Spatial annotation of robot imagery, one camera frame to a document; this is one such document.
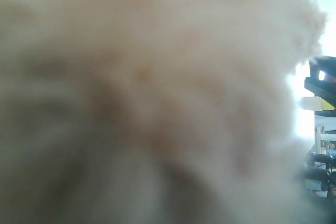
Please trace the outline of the plush teddy bear striped sweater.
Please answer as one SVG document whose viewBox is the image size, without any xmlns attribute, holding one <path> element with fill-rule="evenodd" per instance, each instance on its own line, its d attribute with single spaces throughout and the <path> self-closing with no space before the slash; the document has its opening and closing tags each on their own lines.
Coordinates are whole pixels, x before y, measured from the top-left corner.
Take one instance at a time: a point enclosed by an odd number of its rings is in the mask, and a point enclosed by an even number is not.
<svg viewBox="0 0 336 224">
<path fill-rule="evenodd" d="M 289 84 L 315 0 L 1 0 L 1 223 L 329 223 Z"/>
</svg>

